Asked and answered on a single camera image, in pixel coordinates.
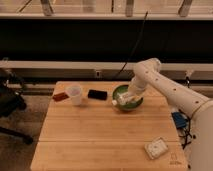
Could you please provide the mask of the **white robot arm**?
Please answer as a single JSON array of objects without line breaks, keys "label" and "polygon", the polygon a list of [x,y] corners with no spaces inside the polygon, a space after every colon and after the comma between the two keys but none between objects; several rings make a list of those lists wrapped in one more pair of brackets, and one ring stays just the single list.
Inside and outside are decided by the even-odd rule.
[{"label": "white robot arm", "polygon": [[213,99],[160,74],[161,62],[150,58],[133,66],[129,91],[142,94],[149,84],[194,121],[196,138],[191,144],[190,171],[213,171]]}]

